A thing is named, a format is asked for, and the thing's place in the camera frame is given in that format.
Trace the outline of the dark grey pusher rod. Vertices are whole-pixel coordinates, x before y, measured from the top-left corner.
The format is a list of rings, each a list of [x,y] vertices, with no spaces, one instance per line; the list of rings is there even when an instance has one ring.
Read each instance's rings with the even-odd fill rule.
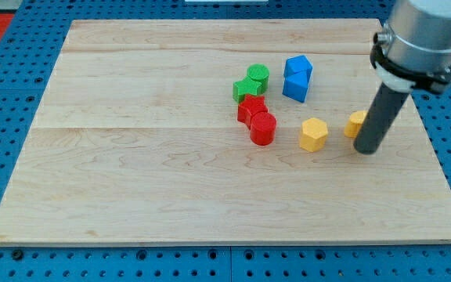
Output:
[[[374,154],[378,150],[409,96],[381,84],[353,143],[359,153]]]

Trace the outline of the black and white rod clamp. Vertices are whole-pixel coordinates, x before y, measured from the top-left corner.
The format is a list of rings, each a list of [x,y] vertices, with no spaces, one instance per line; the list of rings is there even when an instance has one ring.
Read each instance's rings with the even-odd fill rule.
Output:
[[[433,50],[405,41],[386,23],[373,37],[370,62],[395,92],[415,89],[435,95],[451,86],[451,50]]]

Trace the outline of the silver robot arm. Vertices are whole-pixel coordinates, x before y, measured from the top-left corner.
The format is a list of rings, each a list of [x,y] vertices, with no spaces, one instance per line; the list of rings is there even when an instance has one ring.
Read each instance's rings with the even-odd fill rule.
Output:
[[[451,0],[398,0],[373,37],[370,63],[381,80],[354,147],[374,154],[408,96],[451,86]]]

